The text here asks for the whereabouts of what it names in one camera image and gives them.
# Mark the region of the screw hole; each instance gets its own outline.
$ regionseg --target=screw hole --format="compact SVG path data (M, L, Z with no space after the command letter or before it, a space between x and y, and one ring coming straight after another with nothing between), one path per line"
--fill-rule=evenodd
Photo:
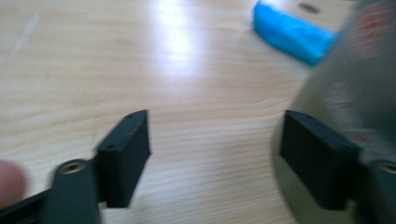
M382 163L381 168L389 173L396 174L396 165L390 163Z
M78 171L81 171L84 168L85 168L85 163L74 162L74 163L66 164L64 167L62 167L61 173L64 175L70 175Z

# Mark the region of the black clamp jaw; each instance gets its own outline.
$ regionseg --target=black clamp jaw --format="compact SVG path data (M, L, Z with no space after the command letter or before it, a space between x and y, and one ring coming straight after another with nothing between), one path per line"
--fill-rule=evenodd
M113 128L93 159L61 164L50 189L0 211L0 223L102 223L98 204L128 207L149 155L148 112L138 111Z
M280 155L328 210L357 204L359 224L396 224L396 163L360 162L361 148L320 121L286 111Z

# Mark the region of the finger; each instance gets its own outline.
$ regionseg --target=finger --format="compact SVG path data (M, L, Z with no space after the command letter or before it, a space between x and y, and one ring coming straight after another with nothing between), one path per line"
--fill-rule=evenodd
M0 161L0 209L20 201L25 189L23 170L9 161Z

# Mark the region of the blue object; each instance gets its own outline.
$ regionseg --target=blue object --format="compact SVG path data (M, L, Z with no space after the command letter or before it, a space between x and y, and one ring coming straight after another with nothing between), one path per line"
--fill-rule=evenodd
M268 44L310 65L320 61L335 38L331 32L276 11L260 1L253 12L254 29Z

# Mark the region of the light wood grain surface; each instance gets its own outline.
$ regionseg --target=light wood grain surface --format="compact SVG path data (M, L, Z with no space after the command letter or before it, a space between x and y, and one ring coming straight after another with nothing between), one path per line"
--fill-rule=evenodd
M272 0L338 30L354 3ZM255 0L0 1L0 158L33 195L148 109L153 155L130 209L106 223L295 223L270 141L311 68L251 29Z

